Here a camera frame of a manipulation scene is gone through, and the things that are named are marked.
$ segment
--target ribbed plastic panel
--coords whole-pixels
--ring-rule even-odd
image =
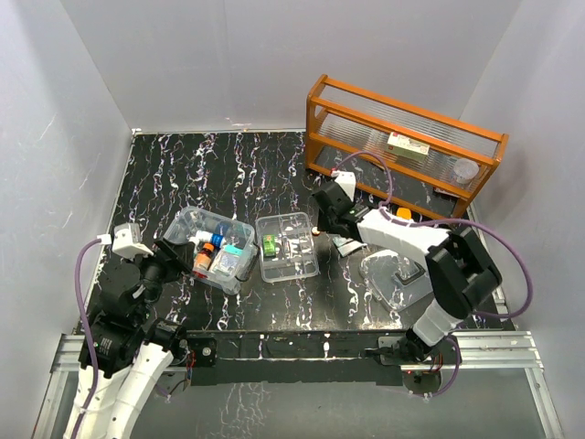
[[[357,149],[371,151],[381,155],[387,160],[398,165],[404,166],[413,171],[420,172],[426,176],[436,178],[444,183],[453,184],[452,169],[453,165],[459,157],[454,155],[446,155],[439,151],[431,149],[429,156],[424,161],[417,161],[403,156],[391,154],[386,150],[388,141],[388,134],[335,116],[334,114],[327,114],[321,128],[317,132],[323,137],[336,140],[343,144],[353,146]],[[481,176],[484,173],[484,166],[480,166],[478,176],[467,186],[454,185],[463,190],[473,192],[475,187],[481,181]]]
[[[446,123],[436,122],[432,119],[401,110],[400,108],[371,101],[368,98],[363,98],[334,87],[325,87],[320,97],[330,102],[344,105],[352,110],[369,114],[390,123],[396,123],[410,130],[434,137],[435,139],[485,155],[486,157],[494,157],[495,155],[496,141],[486,139],[477,134],[468,133]]]

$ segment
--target gray wall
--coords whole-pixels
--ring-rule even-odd
[[[535,335],[568,438],[583,437],[585,427],[584,23],[582,0],[523,2],[463,113],[465,121],[510,133],[477,206],[534,276],[534,304],[518,322]],[[524,279],[492,248],[506,296],[518,307]]]
[[[0,436],[29,437],[130,130],[59,0],[0,0]],[[97,252],[83,273],[88,285]]]
[[[61,0],[132,128],[304,127],[319,75],[459,117],[519,0]]]

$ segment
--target floor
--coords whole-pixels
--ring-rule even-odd
[[[320,163],[332,166],[341,153],[324,150]],[[140,224],[143,239],[152,245],[165,233],[176,213],[197,206],[251,225],[257,218],[305,211],[313,223],[309,196],[324,178],[304,170],[303,133],[146,134],[135,137],[112,225]],[[362,160],[352,164],[358,179],[385,188],[381,171]],[[395,193],[410,202],[438,210],[452,209],[452,199],[437,196],[419,181],[393,177]],[[368,194],[362,199],[374,202]],[[319,275],[267,284],[258,265],[237,296],[186,279],[165,286],[153,318],[163,316],[190,330],[347,330],[409,327],[428,301],[400,314],[387,311],[368,291],[359,264],[374,251],[366,248],[340,258],[331,237],[314,239]],[[106,252],[100,279],[120,258]],[[483,310],[495,312],[493,301]],[[501,328],[494,319],[471,317],[468,328]]]

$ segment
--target marble tabletop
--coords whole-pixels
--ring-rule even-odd
[[[186,206],[196,206],[228,218],[255,224],[257,218],[306,212],[311,192],[326,177],[304,169],[303,133],[142,134],[133,149],[116,201],[112,226],[137,222],[146,245],[152,245]],[[334,164],[341,153],[328,151],[320,160]],[[385,190],[381,171],[362,160],[352,163],[357,178]],[[435,209],[452,209],[452,200],[432,193],[419,181],[394,175],[395,193]],[[365,201],[377,202],[359,193]],[[167,284],[154,307],[153,318],[181,322],[189,330],[363,330],[409,327],[424,310],[422,300],[406,311],[387,311],[368,290],[359,264],[376,249],[365,248],[340,258],[331,237],[314,238],[320,273],[312,278],[267,284],[257,265],[235,296],[191,278]],[[118,256],[106,250],[92,290]],[[483,310],[495,312],[490,299]],[[469,328],[500,328],[500,322],[480,317],[463,322]]]

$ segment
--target bottle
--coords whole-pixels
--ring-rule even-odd
[[[216,248],[213,244],[206,242],[203,244],[203,248],[195,257],[195,263],[193,264],[193,271],[196,270],[207,270],[209,265],[211,265],[211,260],[213,259],[213,251]]]

